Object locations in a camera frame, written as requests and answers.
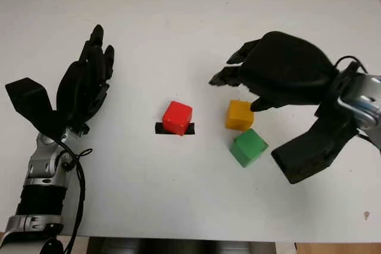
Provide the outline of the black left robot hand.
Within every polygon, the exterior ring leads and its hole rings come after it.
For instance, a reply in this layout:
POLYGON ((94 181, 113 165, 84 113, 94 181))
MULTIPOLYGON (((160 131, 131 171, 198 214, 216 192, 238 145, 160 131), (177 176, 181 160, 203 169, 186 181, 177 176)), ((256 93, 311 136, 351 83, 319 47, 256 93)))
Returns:
POLYGON ((102 49, 104 30, 96 25, 80 57, 65 72, 58 90, 57 111, 79 136, 90 130, 87 122, 99 111, 107 96, 114 65, 114 48, 102 49))

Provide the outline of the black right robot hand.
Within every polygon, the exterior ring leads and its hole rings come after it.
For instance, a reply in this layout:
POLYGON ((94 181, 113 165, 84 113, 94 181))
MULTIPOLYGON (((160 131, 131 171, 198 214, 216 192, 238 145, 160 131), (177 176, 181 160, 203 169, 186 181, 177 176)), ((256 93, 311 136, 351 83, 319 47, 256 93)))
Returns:
POLYGON ((312 43, 283 32, 246 42, 209 81, 246 86, 258 96, 252 112, 286 105, 318 105, 339 71, 312 43))

